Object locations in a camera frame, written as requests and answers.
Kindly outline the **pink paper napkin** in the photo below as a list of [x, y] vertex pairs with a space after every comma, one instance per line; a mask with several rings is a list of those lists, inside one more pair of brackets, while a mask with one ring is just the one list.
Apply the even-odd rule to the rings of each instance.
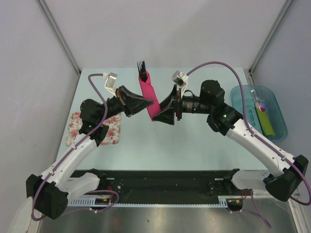
[[156, 97], [155, 90], [154, 90], [152, 83], [151, 83], [151, 76], [150, 76], [148, 71], [146, 71], [144, 74], [146, 77], [146, 81], [144, 81], [142, 79], [143, 74], [139, 75], [138, 81], [140, 84], [140, 88], [141, 88], [143, 97], [145, 99], [152, 100], [154, 102], [152, 105], [147, 107], [149, 117], [150, 117], [151, 121], [154, 121], [153, 117], [161, 111], [161, 108], [160, 108], [160, 104], [158, 102], [158, 99]]

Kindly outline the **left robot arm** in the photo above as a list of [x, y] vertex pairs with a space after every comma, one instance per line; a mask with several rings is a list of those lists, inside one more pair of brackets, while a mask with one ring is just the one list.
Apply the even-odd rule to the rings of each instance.
[[32, 174], [26, 180], [26, 195], [33, 199], [33, 209], [50, 219], [57, 219], [76, 198], [93, 191], [104, 193], [107, 181], [95, 170], [72, 182], [69, 178], [104, 140], [109, 129], [104, 124], [106, 118], [122, 112], [131, 117], [153, 103], [153, 100], [134, 94], [124, 86], [117, 88], [113, 98], [102, 103], [84, 100], [80, 105], [82, 126], [70, 148], [39, 176]]

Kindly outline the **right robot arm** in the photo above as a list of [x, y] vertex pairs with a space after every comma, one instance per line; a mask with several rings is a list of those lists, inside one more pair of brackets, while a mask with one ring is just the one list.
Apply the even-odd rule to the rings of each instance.
[[214, 132], [239, 143], [266, 167], [265, 170], [233, 169], [224, 178], [225, 191], [235, 195], [242, 189], [257, 189], [287, 201], [303, 181], [309, 163], [307, 158], [286, 153], [269, 141], [224, 102], [224, 95], [225, 91], [215, 80], [202, 82], [199, 96], [183, 97], [181, 89], [174, 86], [153, 120], [174, 125], [183, 113], [206, 114], [207, 124]]

